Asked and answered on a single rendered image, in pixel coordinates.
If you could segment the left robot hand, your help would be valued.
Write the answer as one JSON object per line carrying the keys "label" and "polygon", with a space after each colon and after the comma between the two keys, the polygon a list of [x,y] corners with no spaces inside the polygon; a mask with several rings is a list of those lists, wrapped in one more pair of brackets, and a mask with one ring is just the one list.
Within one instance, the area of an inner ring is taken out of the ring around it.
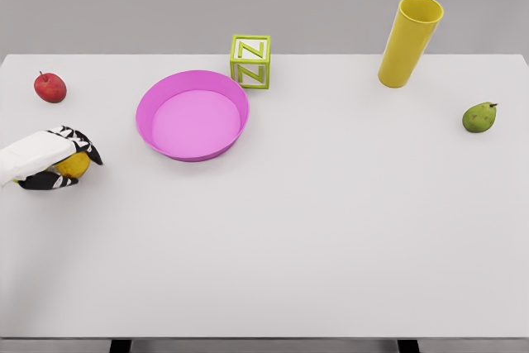
{"label": "left robot hand", "polygon": [[63,176],[51,167],[80,153],[102,164],[96,146],[81,131],[58,126],[33,133],[0,150],[0,188],[10,182],[39,191],[75,185],[77,178]]}

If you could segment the yellow lemon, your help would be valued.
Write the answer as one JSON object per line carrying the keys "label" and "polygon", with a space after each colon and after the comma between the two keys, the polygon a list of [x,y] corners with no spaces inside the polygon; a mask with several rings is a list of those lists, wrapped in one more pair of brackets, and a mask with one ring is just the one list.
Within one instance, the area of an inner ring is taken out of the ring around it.
{"label": "yellow lemon", "polygon": [[54,165],[55,170],[70,179],[82,177],[90,166],[91,160],[85,152],[71,155]]}

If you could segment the pink plate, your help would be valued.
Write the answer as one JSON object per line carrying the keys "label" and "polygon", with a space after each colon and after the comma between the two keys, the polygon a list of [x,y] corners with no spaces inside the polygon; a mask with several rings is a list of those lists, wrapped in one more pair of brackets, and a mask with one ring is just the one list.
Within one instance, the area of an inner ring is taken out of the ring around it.
{"label": "pink plate", "polygon": [[230,149],[244,131],[250,104],[244,89],[224,74],[187,70],[155,83],[136,108],[136,129],[153,150],[199,162]]}

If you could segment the red apple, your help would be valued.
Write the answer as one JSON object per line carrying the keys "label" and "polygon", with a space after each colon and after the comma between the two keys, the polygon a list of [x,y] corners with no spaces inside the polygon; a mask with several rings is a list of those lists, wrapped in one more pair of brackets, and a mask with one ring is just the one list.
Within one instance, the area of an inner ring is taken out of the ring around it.
{"label": "red apple", "polygon": [[53,73],[42,73],[34,82],[34,89],[38,97],[48,103],[60,103],[67,95],[64,80]]}

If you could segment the green letter block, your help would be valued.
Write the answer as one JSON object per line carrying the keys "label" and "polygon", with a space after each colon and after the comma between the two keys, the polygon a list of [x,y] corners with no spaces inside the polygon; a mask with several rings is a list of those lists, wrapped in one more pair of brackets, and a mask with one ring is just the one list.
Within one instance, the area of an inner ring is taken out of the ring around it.
{"label": "green letter block", "polygon": [[268,89],[270,36],[234,35],[231,40],[231,78],[242,88]]}

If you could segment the yellow cup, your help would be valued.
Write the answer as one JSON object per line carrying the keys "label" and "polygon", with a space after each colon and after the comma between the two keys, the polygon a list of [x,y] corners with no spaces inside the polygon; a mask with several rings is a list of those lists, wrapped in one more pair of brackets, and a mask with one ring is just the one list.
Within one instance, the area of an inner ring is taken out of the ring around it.
{"label": "yellow cup", "polygon": [[436,0],[399,2],[379,66],[380,83],[390,88],[407,84],[443,15]]}

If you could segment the green pear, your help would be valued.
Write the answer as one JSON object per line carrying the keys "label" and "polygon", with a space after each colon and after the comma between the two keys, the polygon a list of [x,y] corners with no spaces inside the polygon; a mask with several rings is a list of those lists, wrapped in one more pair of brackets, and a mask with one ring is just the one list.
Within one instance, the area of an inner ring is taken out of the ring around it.
{"label": "green pear", "polygon": [[480,103],[465,111],[462,117],[462,124],[468,132],[485,132],[495,123],[496,115],[497,103]]}

